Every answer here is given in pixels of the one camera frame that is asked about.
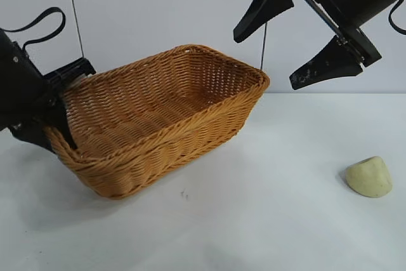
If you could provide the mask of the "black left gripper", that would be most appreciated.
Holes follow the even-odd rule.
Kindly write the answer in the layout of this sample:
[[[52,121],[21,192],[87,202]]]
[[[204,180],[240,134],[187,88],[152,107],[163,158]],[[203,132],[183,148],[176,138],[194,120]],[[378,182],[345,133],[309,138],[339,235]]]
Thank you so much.
[[[55,154],[44,124],[32,119],[53,116],[52,125],[76,150],[62,95],[76,79],[95,73],[89,60],[82,57],[43,75],[18,43],[1,30],[1,129],[9,127],[16,139]]]

